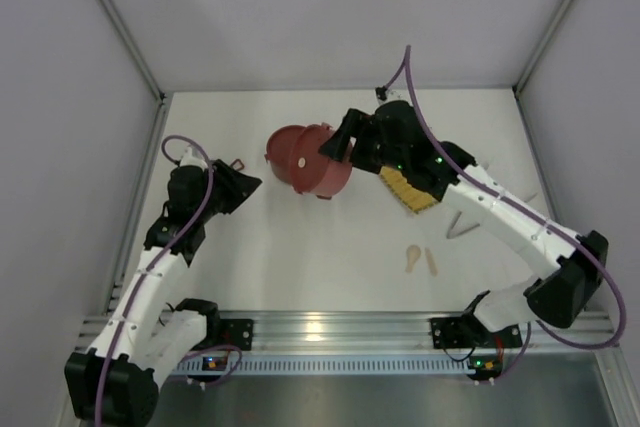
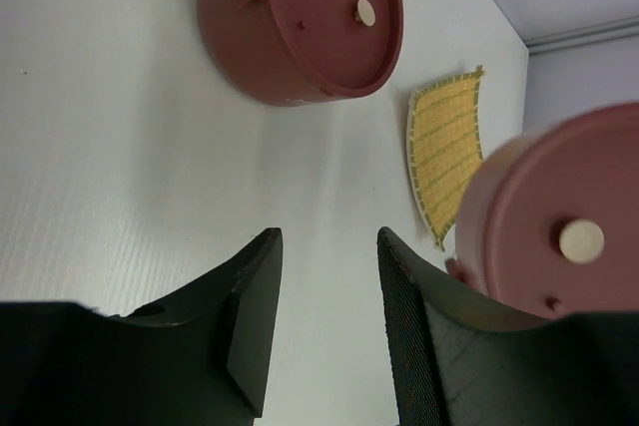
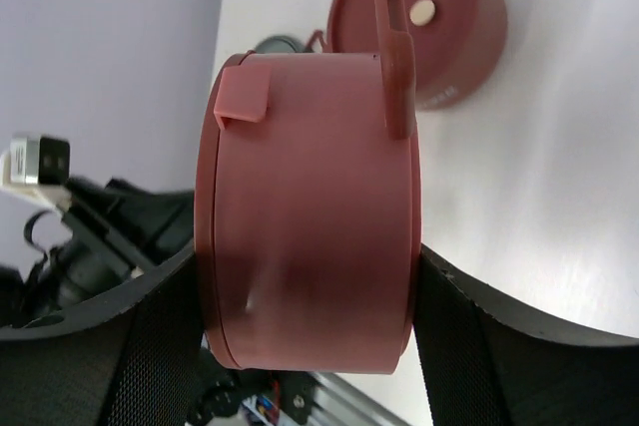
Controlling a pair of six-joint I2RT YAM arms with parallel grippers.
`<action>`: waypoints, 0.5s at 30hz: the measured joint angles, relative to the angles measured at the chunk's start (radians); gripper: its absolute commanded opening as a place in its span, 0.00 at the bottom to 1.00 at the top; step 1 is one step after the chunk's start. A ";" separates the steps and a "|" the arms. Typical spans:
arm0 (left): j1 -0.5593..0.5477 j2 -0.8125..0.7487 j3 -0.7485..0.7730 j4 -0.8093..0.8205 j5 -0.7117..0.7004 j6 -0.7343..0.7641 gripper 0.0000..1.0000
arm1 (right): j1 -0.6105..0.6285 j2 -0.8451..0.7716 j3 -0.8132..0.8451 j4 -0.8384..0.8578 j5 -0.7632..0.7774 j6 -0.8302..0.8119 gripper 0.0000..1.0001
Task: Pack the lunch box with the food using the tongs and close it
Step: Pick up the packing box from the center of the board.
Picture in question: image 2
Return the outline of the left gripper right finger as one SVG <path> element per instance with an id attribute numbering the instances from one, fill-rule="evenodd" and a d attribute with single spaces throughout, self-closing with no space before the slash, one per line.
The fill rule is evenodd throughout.
<path id="1" fill-rule="evenodd" d="M 403 425 L 634 425 L 638 316 L 546 319 L 377 235 L 385 331 Z"/>

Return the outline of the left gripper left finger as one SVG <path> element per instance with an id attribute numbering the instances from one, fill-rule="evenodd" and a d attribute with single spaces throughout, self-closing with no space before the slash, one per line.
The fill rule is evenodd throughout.
<path id="1" fill-rule="evenodd" d="M 251 425 L 264 411 L 283 269 L 268 228 L 127 316 L 1 306 L 5 425 Z"/>

